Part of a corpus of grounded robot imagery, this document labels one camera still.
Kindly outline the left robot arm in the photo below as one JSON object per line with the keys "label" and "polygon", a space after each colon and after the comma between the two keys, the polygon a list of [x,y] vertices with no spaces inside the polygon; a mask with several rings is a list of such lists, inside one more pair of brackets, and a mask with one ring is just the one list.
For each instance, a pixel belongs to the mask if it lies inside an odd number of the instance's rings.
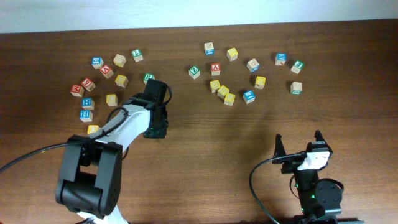
{"label": "left robot arm", "polygon": [[165,137],[169,125],[166,96],[172,96],[170,87],[150,79],[142,93],[110,112],[99,131],[70,137],[55,190],[56,202],[83,217],[85,223],[126,223],[117,206],[123,154],[140,134],[150,139]]}

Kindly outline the yellow C block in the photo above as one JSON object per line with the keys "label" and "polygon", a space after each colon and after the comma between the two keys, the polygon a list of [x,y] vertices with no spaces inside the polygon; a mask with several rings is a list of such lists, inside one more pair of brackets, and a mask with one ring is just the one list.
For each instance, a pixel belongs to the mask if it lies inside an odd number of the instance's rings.
{"label": "yellow C block", "polygon": [[118,105],[118,97],[116,94],[108,94],[106,95],[106,103],[108,106],[117,106]]}

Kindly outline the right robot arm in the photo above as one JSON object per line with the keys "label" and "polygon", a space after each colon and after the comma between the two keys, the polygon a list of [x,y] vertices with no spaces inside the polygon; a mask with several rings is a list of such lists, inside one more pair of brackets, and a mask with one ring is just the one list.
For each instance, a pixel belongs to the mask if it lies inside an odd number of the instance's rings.
{"label": "right robot arm", "polygon": [[294,223],[337,223],[344,185],[337,180],[319,178],[318,173],[327,167],[333,151],[319,130],[314,138],[306,150],[288,155],[282,136],[277,134],[272,163],[281,164],[281,173],[292,174],[295,180],[302,214],[294,216]]}

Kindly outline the green R block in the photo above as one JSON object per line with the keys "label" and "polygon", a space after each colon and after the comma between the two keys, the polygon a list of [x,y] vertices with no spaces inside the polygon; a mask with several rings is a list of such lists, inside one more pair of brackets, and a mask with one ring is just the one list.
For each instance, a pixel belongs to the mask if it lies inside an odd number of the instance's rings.
{"label": "green R block", "polygon": [[143,81],[144,81],[145,84],[147,84],[148,80],[150,80],[150,79],[155,79],[154,74],[146,73],[144,75]]}

